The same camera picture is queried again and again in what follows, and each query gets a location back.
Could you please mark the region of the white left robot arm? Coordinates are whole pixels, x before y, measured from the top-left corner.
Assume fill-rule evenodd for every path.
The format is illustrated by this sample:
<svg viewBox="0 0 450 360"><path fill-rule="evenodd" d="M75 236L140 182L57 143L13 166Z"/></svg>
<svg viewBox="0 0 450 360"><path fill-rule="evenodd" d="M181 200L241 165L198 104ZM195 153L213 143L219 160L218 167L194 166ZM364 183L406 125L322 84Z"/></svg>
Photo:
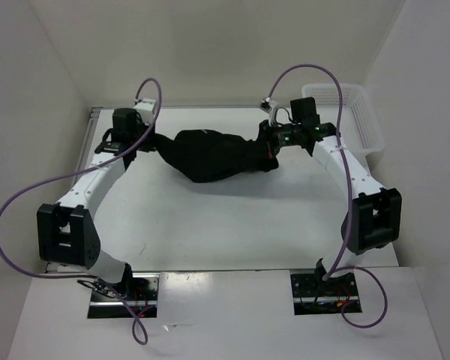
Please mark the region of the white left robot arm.
<svg viewBox="0 0 450 360"><path fill-rule="evenodd" d="M112 127L94 150L89 171L54 204L37 210L39 255L49 263L73 266L108 283L107 289L124 300L138 292L131 266L113 258L101 247L95 228L95 214L105 196L121 178L138 151L151 151L153 118L157 105L152 100L112 114Z"/></svg>

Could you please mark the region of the black shorts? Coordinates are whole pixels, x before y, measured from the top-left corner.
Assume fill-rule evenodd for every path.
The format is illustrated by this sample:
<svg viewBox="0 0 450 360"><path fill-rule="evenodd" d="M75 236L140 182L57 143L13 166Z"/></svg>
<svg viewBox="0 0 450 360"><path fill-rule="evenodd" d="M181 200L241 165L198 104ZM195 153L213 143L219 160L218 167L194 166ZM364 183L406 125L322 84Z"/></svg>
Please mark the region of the black shorts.
<svg viewBox="0 0 450 360"><path fill-rule="evenodd" d="M265 140L246 140L215 130L182 130L174 139L154 135L162 159L195 183L228 179L240 173L270 172L279 167Z"/></svg>

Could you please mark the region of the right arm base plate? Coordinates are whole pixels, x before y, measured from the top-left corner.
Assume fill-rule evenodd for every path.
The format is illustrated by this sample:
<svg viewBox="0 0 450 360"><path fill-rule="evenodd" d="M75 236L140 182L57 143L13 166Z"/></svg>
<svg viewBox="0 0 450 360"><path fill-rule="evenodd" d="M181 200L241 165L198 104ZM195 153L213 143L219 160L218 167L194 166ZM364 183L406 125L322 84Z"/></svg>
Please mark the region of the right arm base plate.
<svg viewBox="0 0 450 360"><path fill-rule="evenodd" d="M296 316L361 313L359 291L353 273L322 283L311 269L290 272L293 310Z"/></svg>

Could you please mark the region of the white perforated plastic basket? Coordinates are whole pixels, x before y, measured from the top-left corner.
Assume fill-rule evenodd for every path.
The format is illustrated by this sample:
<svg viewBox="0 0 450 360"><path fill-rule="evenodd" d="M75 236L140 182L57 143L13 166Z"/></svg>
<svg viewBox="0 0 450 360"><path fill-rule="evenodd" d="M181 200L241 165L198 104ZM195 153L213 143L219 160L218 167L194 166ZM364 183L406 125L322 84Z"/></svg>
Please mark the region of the white perforated plastic basket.
<svg viewBox="0 0 450 360"><path fill-rule="evenodd" d="M342 114L338 114L338 90L333 84L304 85L301 94L312 97L323 123L333 125L340 120L340 134L349 150L355 154L369 155L385 148L380 126L367 92L360 85L340 85L343 103Z"/></svg>

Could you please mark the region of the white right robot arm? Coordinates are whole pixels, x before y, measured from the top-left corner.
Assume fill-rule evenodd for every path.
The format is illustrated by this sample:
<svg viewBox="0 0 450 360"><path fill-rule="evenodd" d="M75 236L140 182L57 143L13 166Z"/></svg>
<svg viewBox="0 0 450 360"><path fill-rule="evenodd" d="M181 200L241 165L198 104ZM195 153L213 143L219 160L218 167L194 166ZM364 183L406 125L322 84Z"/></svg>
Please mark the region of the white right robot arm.
<svg viewBox="0 0 450 360"><path fill-rule="evenodd" d="M332 123L322 123L312 97L292 100L286 124L277 121L279 105L269 97L259 107L268 119L259 124L260 140L275 158L285 147L299 146L320 164L343 191L347 210L340 228L342 244L337 254L319 259L314 270L315 289L332 294L370 250L398 239L402 197L395 188L375 180L348 150Z"/></svg>

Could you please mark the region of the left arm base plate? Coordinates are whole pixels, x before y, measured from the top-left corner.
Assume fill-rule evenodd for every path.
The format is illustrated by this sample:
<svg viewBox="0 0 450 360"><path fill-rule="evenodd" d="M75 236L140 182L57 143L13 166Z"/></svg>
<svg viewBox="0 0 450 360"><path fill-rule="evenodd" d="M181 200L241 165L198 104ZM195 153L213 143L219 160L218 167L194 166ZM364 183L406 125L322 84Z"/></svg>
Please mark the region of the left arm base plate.
<svg viewBox="0 0 450 360"><path fill-rule="evenodd" d="M139 318L157 317L160 277L158 272L136 272L133 278L138 287L127 295L120 295ZM88 319L131 318L128 310L108 287L90 280L78 280L78 283L91 290Z"/></svg>

